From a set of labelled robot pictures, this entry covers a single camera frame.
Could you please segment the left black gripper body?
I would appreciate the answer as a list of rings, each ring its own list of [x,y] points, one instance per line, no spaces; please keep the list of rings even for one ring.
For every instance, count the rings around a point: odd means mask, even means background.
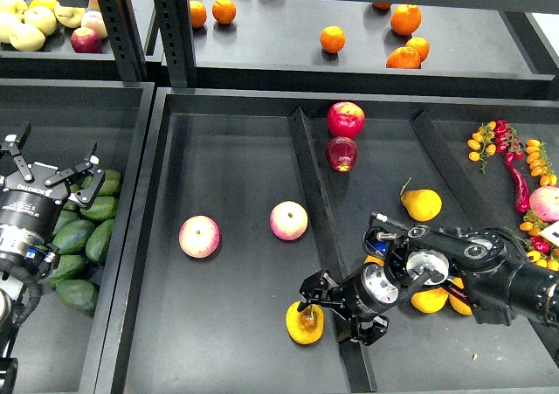
[[[30,166],[33,176],[26,182],[16,171],[5,179],[1,193],[1,231],[15,232],[31,245],[47,243],[54,231],[59,215],[70,196],[70,184],[63,179],[45,184],[59,169],[35,162]]]

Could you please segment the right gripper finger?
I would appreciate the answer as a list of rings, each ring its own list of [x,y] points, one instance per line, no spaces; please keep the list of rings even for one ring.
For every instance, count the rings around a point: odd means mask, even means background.
[[[385,315],[377,315],[371,321],[362,321],[356,315],[345,318],[334,312],[334,318],[340,326],[335,338],[339,344],[361,342],[364,345],[372,345],[386,335],[389,326],[389,318]]]
[[[335,282],[327,269],[305,278],[300,286],[301,301],[297,307],[302,312],[311,305],[331,308],[337,314],[345,313],[345,298],[342,287]]]

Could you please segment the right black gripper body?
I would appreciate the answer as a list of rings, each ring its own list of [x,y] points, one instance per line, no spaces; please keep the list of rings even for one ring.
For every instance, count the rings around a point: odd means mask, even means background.
[[[362,265],[339,286],[349,311],[360,320],[373,320],[398,301],[399,290],[380,265]]]

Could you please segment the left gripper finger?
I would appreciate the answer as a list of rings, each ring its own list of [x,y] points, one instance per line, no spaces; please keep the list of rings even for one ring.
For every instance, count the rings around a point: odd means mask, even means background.
[[[99,164],[95,155],[97,143],[91,143],[91,149],[86,152],[83,161],[73,167],[56,171],[48,176],[43,184],[50,191],[49,198],[60,206],[67,202],[74,203],[80,208],[92,207],[95,198],[105,182],[106,171]]]
[[[31,173],[31,168],[21,153],[21,149],[24,147],[27,138],[31,133],[31,124],[29,122],[24,122],[22,128],[23,129],[20,134],[8,134],[4,137],[1,142],[1,156],[9,155],[15,163],[23,180],[26,183],[30,183],[33,180],[33,174]]]

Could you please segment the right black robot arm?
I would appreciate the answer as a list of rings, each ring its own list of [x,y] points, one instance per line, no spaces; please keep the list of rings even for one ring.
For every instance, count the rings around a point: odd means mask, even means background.
[[[374,261],[343,281],[320,270],[300,287],[298,311],[318,305],[348,322],[341,341],[374,343],[387,331],[384,312],[434,288],[464,302],[478,324],[508,325],[523,315],[558,327],[557,272],[531,262],[504,229],[462,235],[373,212],[362,248]]]

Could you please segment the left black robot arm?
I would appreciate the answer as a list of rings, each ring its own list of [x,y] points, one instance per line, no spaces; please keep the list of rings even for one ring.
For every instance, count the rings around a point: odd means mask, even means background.
[[[94,143],[82,162],[60,169],[28,163],[22,154],[31,133],[25,123],[19,134],[1,141],[1,156],[17,170],[1,177],[1,392],[14,390],[18,362],[11,355],[17,333],[38,306],[40,281],[59,265],[59,248],[51,243],[64,204],[90,208],[105,181]]]

